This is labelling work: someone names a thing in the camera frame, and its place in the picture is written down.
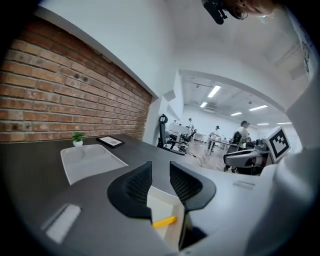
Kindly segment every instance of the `fluorescent light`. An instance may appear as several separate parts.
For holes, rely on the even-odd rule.
[[[220,88],[221,88],[221,86],[216,85],[216,86],[212,89],[212,91],[210,92],[210,94],[208,95],[208,97],[209,97],[209,98],[212,98],[212,97],[217,93],[217,91],[220,90]]]
[[[241,112],[237,112],[237,113],[231,114],[230,116],[237,116],[237,115],[241,115],[241,114],[242,114]]]
[[[201,106],[200,106],[200,108],[204,108],[205,107],[205,105],[207,105],[208,104],[208,102],[204,102],[204,103],[202,103],[201,104]]]
[[[257,106],[257,107],[255,107],[255,108],[251,108],[251,109],[249,109],[249,111],[260,110],[260,109],[264,109],[264,108],[267,108],[267,107],[268,107],[267,105]]]

